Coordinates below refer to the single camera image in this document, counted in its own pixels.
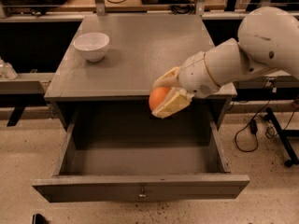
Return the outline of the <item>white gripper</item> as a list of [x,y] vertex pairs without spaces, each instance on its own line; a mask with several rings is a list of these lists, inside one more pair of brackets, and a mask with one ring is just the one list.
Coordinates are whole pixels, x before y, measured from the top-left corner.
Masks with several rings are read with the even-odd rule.
[[188,58],[181,67],[175,66],[156,79],[152,88],[157,89],[159,87],[170,88],[165,99],[151,111],[154,117],[160,119],[170,117],[187,107],[193,96],[206,98],[221,88],[210,75],[206,63],[206,54],[203,51]]

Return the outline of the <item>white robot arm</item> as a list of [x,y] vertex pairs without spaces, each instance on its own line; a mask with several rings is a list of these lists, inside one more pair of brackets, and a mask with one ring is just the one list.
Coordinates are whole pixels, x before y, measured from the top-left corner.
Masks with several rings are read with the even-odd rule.
[[236,39],[194,54],[155,80],[153,89],[169,92],[151,114],[170,117],[193,98],[207,98],[226,84],[277,70],[299,78],[299,20],[277,7],[261,7],[243,19]]

